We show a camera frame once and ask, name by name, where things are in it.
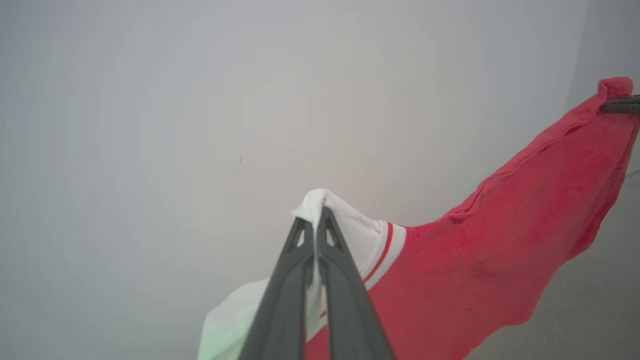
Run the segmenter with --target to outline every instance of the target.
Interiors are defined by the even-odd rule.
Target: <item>gray wall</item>
[[[3,1],[0,358],[194,358],[316,187],[438,218],[595,92],[587,7]]]

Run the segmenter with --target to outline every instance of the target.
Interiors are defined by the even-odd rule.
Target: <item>bunched red fabric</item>
[[[369,290],[398,360],[460,360],[531,317],[616,201],[640,119],[598,108],[632,87],[629,78],[601,81],[458,207],[406,227],[402,251]],[[305,358],[329,359],[326,327]]]

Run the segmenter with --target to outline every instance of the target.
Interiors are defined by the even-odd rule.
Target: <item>cloth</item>
[[[309,221],[314,241],[323,206],[330,208],[339,222],[367,289],[371,289],[389,269],[403,248],[404,227],[371,220],[325,189],[308,192],[292,215]],[[245,284],[207,315],[200,340],[198,360],[238,358],[253,317],[269,279]],[[312,283],[307,290],[307,341],[326,325],[326,300],[314,262]]]
[[[601,81],[462,204],[406,227],[400,255],[369,290],[398,360],[460,360],[498,328],[531,317],[618,196],[640,119],[598,108],[632,87],[629,78]],[[329,359],[326,328],[305,359]]]

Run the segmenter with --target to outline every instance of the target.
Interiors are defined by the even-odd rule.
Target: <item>red stripe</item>
[[[373,276],[373,274],[376,273],[376,270],[380,267],[380,265],[382,264],[382,261],[384,261],[385,257],[387,256],[387,253],[389,252],[389,247],[391,247],[391,237],[393,237],[394,235],[394,226],[391,225],[390,222],[388,222],[387,225],[388,225],[387,242],[385,243],[384,250],[382,250],[382,255],[378,259],[376,266],[373,267],[373,270],[371,270],[369,275],[367,275],[367,277],[362,282],[367,282]],[[323,317],[324,315],[326,315],[326,311],[320,314],[320,317]]]

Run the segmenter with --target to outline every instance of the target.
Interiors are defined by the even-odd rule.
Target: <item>red fabric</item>
[[[398,360],[463,359],[527,321],[551,276],[587,249],[618,196],[640,119],[599,113],[629,78],[538,135],[436,222],[407,227],[404,248],[369,291]],[[326,328],[305,358],[328,359]]]

